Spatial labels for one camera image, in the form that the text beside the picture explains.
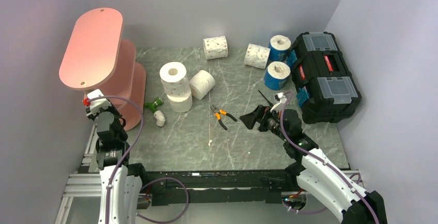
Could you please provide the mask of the blue roll front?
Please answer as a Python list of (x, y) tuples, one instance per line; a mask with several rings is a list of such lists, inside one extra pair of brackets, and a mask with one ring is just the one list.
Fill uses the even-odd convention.
[(271, 90), (281, 90), (290, 75), (290, 67), (284, 62), (273, 61), (265, 71), (264, 84)]

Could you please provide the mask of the blue roll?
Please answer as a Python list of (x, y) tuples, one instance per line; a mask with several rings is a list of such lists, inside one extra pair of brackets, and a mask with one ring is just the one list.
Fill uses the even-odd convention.
[(284, 62), (273, 61), (265, 71), (264, 84), (271, 90), (281, 90), (290, 75), (290, 67)]
[(275, 35), (270, 39), (269, 43), (269, 57), (270, 61), (285, 61), (288, 57), (291, 48), (291, 41), (288, 37), (283, 35)]

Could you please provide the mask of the pink three-tier shelf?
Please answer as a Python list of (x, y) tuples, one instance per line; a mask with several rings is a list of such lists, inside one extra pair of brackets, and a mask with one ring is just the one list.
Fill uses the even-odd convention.
[(147, 74), (136, 62), (136, 47), (123, 38), (123, 16), (113, 8), (101, 7), (81, 15), (73, 28), (62, 59), (59, 78), (68, 88), (87, 97), (99, 89), (104, 95), (120, 96), (112, 104), (126, 120), (129, 131), (140, 123)]

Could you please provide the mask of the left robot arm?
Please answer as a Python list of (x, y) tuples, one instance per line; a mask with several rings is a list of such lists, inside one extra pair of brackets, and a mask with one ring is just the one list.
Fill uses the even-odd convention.
[(135, 223), (139, 193), (149, 184), (142, 164), (129, 164), (124, 119), (110, 111), (93, 117), (101, 199), (98, 223)]

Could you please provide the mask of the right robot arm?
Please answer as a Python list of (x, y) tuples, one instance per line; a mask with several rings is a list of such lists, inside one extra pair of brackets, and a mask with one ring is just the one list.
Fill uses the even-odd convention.
[(387, 223), (383, 197), (368, 191), (337, 168), (302, 130), (302, 122), (293, 109), (281, 112), (258, 105), (239, 119), (247, 129), (255, 124), (260, 132), (271, 132), (283, 141), (295, 162), (285, 168), (285, 185), (303, 189), (318, 199), (340, 223)]

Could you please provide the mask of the white pipe elbow fitting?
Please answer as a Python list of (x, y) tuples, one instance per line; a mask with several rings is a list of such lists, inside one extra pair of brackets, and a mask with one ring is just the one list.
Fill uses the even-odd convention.
[(156, 119), (156, 125), (157, 126), (163, 127), (165, 125), (166, 118), (165, 118), (164, 114), (160, 110), (155, 111), (153, 113), (153, 116)]

